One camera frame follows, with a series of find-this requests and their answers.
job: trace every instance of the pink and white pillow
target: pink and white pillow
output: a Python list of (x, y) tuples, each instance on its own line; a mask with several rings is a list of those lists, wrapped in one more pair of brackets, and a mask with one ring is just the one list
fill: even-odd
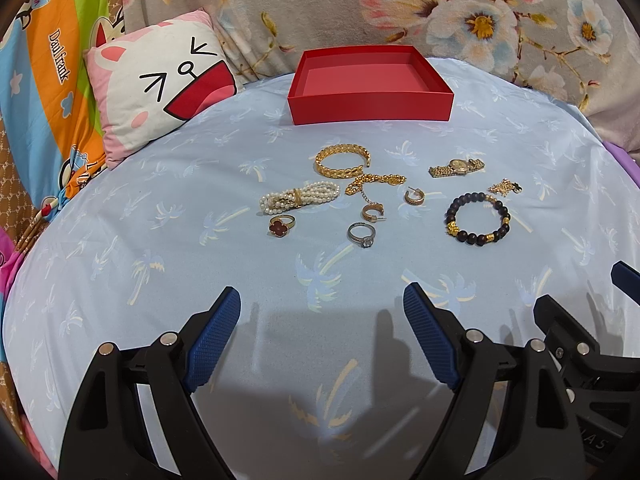
[(110, 169), (242, 91), (204, 10), (126, 34), (85, 59)]

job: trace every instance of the red box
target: red box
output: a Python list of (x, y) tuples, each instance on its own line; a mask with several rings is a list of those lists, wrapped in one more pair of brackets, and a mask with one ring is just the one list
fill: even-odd
[(414, 46), (305, 50), (289, 90), (294, 124), (448, 121), (453, 92)]

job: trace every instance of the pearl necklace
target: pearl necklace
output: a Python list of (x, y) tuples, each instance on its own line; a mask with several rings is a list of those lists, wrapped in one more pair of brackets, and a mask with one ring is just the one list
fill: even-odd
[(301, 188), (268, 193), (260, 199), (260, 211), (267, 215), (277, 215), (303, 205), (331, 202), (338, 195), (340, 195), (340, 186), (323, 180)]

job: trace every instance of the cartoon eye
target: cartoon eye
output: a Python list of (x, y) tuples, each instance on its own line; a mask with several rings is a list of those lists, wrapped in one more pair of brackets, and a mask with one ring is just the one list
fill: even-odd
[(195, 36), (191, 37), (191, 53), (192, 54), (209, 54), (210, 56), (217, 56), (215, 52), (206, 52), (204, 50), (200, 50), (204, 46), (207, 46), (206, 43), (201, 44), (200, 46), (196, 46), (196, 38)]
[(145, 94), (149, 92), (149, 90), (151, 90), (156, 85), (156, 83), (158, 83), (158, 81), (161, 82), (160, 91), (158, 92), (158, 102), (160, 102), (160, 99), (162, 98), (162, 90), (164, 90), (164, 82), (166, 81), (166, 72), (143, 74), (140, 76), (140, 79), (144, 79), (147, 77), (155, 77), (156, 79), (148, 87), (145, 88)]

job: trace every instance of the paul frank text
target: paul frank text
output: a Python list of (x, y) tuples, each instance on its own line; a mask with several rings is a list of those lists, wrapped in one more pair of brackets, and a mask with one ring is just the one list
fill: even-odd
[(53, 34), (49, 34), (49, 48), (51, 49), (51, 57), (58, 72), (58, 81), (60, 81), (62, 85), (63, 82), (69, 79), (71, 70), (69, 70), (65, 64), (66, 51), (65, 47), (60, 43), (60, 29), (56, 30)]

